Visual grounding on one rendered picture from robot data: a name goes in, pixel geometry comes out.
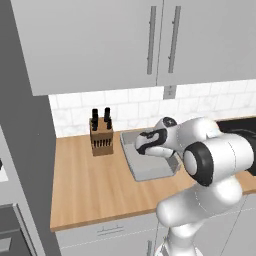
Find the grey drawer front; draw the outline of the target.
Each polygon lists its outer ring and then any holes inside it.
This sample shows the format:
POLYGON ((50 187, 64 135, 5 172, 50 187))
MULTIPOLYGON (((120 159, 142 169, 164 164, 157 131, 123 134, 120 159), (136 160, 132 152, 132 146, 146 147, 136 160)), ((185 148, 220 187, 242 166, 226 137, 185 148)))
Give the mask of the grey drawer front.
POLYGON ((155 229, 157 227, 158 220, 155 213, 139 215, 129 218, 118 219, 110 222, 102 222, 98 224, 67 229, 64 231, 58 231, 56 233, 59 247, 76 245, 79 243, 86 243, 96 241, 104 238, 111 238, 114 236, 120 236, 128 233, 135 233, 142 230, 155 229), (109 234, 105 236, 98 236, 97 231, 102 227, 110 228, 115 226, 123 226, 122 232, 109 234))

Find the grey metal sink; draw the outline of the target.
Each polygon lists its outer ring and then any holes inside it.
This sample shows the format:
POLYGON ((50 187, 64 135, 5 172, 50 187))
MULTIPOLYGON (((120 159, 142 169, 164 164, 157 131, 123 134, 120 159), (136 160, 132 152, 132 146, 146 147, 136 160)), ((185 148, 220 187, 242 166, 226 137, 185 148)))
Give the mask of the grey metal sink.
POLYGON ((140 155, 135 149, 135 140, 143 129, 120 133, 127 164, 137 182, 174 176, 181 168, 177 154, 165 159, 155 156, 140 155))

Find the wooden knife block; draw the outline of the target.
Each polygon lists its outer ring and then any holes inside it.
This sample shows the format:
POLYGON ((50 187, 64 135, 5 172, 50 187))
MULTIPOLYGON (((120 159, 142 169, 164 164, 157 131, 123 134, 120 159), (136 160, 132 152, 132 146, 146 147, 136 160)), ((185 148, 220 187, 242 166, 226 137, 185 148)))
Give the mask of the wooden knife block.
POLYGON ((103 117, 98 119, 98 127, 93 130, 90 126, 90 141, 94 156, 110 155, 113 153, 113 128, 107 128, 103 117))

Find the grey wall outlet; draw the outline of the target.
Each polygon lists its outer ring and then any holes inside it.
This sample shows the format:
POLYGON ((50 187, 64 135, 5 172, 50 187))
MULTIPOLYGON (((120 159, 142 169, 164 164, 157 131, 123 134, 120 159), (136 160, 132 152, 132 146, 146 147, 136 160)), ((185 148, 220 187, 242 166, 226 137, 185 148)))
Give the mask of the grey wall outlet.
POLYGON ((168 100, 168 99, 174 99, 176 96, 176 85, 172 86, 165 86, 164 87, 164 92, 163 92, 163 99, 168 100))

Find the wide grey wall cupboard door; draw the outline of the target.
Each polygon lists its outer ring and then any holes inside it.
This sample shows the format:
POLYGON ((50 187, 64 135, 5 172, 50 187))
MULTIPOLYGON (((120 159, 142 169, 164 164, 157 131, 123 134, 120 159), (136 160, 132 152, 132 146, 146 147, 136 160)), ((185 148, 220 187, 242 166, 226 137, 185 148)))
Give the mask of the wide grey wall cupboard door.
POLYGON ((162 0, 11 0, 35 96, 156 84, 162 0), (151 6, 157 6, 147 75, 151 6))

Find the black hob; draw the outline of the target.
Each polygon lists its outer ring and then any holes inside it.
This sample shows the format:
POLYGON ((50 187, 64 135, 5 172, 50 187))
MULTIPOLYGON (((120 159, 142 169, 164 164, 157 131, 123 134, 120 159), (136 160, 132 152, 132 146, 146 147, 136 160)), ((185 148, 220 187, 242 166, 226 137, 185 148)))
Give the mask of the black hob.
POLYGON ((235 133, 249 140, 254 152, 254 162, 248 172, 256 176, 256 117, 222 120, 217 124, 222 132, 235 133))

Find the tall grey cabinet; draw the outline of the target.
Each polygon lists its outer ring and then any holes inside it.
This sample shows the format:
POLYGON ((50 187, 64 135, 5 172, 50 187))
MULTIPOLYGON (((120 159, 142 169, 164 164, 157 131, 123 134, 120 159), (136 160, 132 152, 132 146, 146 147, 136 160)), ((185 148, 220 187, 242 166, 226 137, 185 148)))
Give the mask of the tall grey cabinet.
POLYGON ((0 0, 0 127, 6 170, 37 256, 61 256, 50 231, 56 136, 46 96, 34 96, 11 0, 0 0))

